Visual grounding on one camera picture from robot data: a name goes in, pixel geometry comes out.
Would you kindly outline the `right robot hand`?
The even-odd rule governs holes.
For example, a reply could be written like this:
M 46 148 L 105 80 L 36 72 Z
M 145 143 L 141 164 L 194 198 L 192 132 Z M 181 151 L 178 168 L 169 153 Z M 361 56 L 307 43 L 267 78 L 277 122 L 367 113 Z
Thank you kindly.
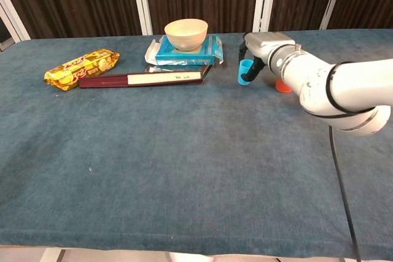
M 243 42 L 239 46 L 239 62 L 241 62 L 247 51 L 254 57 L 251 67 L 242 73 L 239 82 L 248 83 L 253 81 L 259 72 L 268 65 L 274 51 L 286 45 L 295 45 L 295 41 L 280 32 L 245 33 Z

